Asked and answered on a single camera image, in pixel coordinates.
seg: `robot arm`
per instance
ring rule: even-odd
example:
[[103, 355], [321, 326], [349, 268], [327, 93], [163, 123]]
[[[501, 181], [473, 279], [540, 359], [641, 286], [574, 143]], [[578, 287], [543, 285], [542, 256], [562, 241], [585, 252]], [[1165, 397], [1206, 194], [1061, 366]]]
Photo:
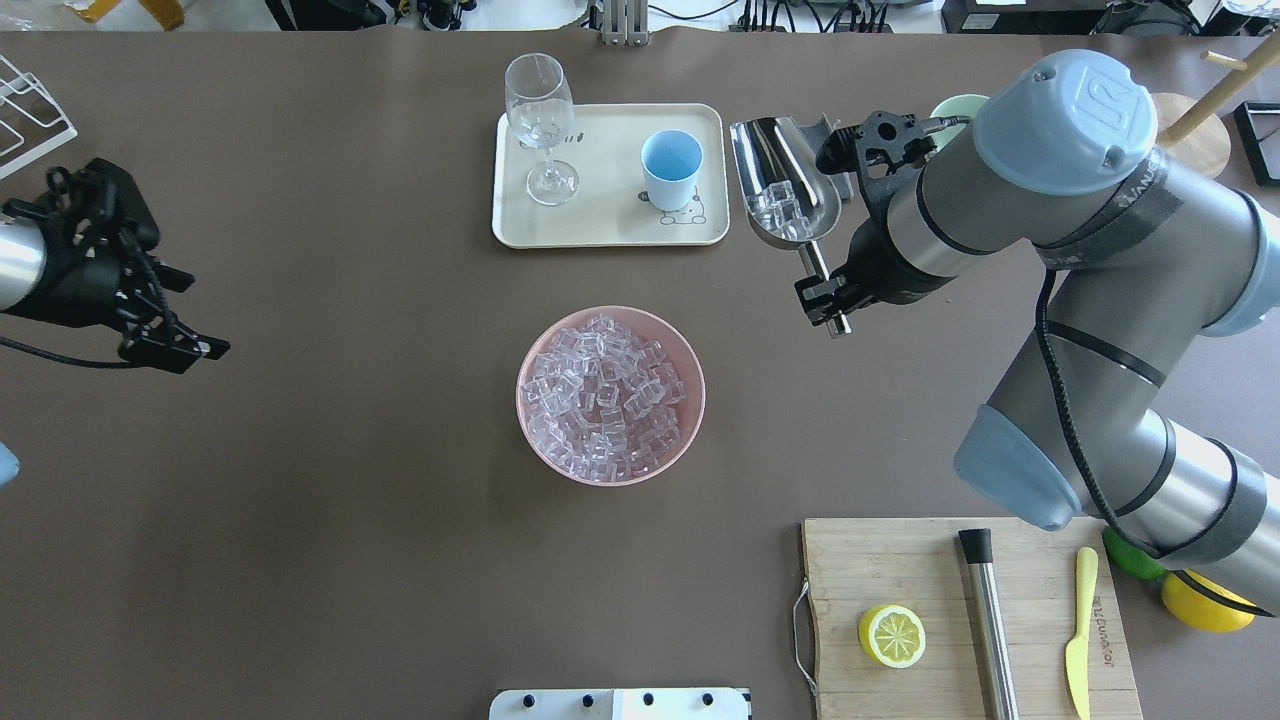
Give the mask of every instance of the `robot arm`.
[[127, 172], [97, 159], [74, 174], [55, 168], [47, 181], [49, 192], [36, 202], [4, 204], [0, 313], [118, 331], [124, 363], [79, 363], [91, 366], [183, 373], [229, 350], [227, 341], [178, 322], [169, 307], [165, 291], [183, 292], [196, 278], [151, 255], [160, 231]]
[[1044, 58], [925, 160], [928, 126], [876, 113], [819, 150], [820, 170], [858, 173], [870, 219], [846, 264], [796, 283], [810, 322], [914, 302], [1028, 238], [1044, 302], [1070, 274], [979, 409], [960, 477], [1044, 529], [1091, 507], [1166, 568], [1280, 611], [1280, 482], [1149, 410], [1197, 334], [1280, 304], [1280, 219], [1155, 147], [1146, 88], [1097, 53]]

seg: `cutting board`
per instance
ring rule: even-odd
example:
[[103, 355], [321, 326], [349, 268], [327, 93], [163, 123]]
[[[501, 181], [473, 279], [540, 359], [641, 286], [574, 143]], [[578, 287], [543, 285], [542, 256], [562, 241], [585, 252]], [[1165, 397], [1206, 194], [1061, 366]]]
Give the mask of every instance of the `cutting board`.
[[[1056, 533], [1016, 518], [805, 520], [818, 719], [988, 717], [980, 641], [965, 601], [968, 573], [955, 542], [966, 528], [991, 528], [1021, 717], [1075, 717], [1062, 653], [1075, 634], [1075, 552], [1089, 544], [1102, 559], [1089, 632], [1092, 716], [1140, 720], [1102, 523], [1091, 518]], [[859, 618], [886, 602], [910, 607], [924, 623], [924, 657], [906, 670], [877, 665], [858, 641]]]

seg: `light blue joint cap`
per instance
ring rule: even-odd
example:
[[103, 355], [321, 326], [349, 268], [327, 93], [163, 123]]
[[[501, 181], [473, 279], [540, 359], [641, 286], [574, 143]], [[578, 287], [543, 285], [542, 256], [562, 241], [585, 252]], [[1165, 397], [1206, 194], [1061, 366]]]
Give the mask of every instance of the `light blue joint cap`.
[[1156, 143], [1156, 105], [1119, 60], [1062, 50], [1018, 76], [973, 120], [978, 155], [1043, 195], [1097, 192], [1129, 176]]
[[1280, 218], [1258, 206], [1258, 201], [1248, 195], [1244, 199], [1258, 219], [1258, 255], [1253, 261], [1253, 273], [1235, 305], [1201, 331], [1204, 337], [1243, 333], [1261, 323], [1267, 310], [1280, 305]]
[[988, 500], [1046, 530], [1061, 530], [1083, 510], [1071, 483], [1044, 452], [991, 405], [978, 409], [955, 468]]
[[0, 442], [0, 486], [18, 477], [18, 456]]

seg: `brown tabletop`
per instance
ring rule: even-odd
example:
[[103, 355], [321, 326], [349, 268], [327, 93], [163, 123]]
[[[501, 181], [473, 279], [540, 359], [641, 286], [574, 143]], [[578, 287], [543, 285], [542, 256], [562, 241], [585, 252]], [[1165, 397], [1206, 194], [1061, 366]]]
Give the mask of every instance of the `brown tabletop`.
[[[861, 311], [832, 342], [795, 301], [799, 259], [748, 228], [736, 178], [710, 247], [508, 250], [490, 232], [503, 68], [543, 50], [579, 102], [851, 123], [991, 94], [1068, 46], [1199, 95], [1224, 72], [1202, 50], [1256, 44], [596, 42], [0, 37], [81, 131], [0, 195], [35, 197], [51, 164], [131, 170], [157, 255], [198, 278], [177, 311], [233, 343], [182, 377], [0, 352], [0, 442], [23, 461], [0, 488], [0, 716], [484, 717], [502, 688], [690, 684], [749, 687], [756, 717], [808, 716], [788, 618], [800, 521], [1004, 514], [951, 456], [1030, 328], [1041, 266], [1011, 249], [918, 306]], [[1275, 78], [1240, 99], [1276, 100]], [[1221, 179], [1280, 210], [1231, 135]], [[846, 208], [832, 259], [863, 217]], [[669, 320], [708, 382], [691, 450], [618, 489], [544, 466], [513, 414], [534, 338], [605, 304]], [[115, 346], [105, 329], [14, 318], [0, 334], [96, 357]], [[1275, 322], [1197, 342], [1158, 409], [1274, 471], [1277, 342]], [[1117, 585], [1147, 717], [1275, 715], [1277, 621], [1202, 634]]]

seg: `bowl of ice cubes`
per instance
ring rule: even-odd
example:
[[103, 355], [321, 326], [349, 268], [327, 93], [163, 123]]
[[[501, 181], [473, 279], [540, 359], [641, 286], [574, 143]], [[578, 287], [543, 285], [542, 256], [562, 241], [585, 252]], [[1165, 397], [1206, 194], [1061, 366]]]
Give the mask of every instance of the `bowl of ice cubes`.
[[530, 447], [591, 486], [628, 486], [669, 468], [698, 434], [705, 400], [689, 341], [662, 318], [621, 305], [553, 324], [516, 382]]

